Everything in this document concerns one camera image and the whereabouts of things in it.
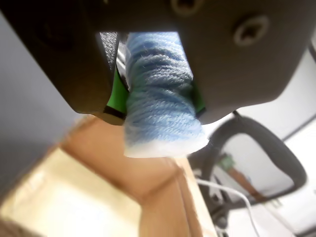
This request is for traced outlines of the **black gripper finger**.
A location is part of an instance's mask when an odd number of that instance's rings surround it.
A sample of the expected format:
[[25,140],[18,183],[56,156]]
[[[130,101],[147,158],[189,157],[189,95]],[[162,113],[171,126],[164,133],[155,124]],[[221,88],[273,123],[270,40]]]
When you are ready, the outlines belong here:
[[205,103],[203,123],[276,99],[316,25],[313,0],[175,0],[172,9]]
[[74,17],[26,14],[9,15],[7,20],[75,112],[123,123],[128,89],[117,69],[116,33],[94,33]]

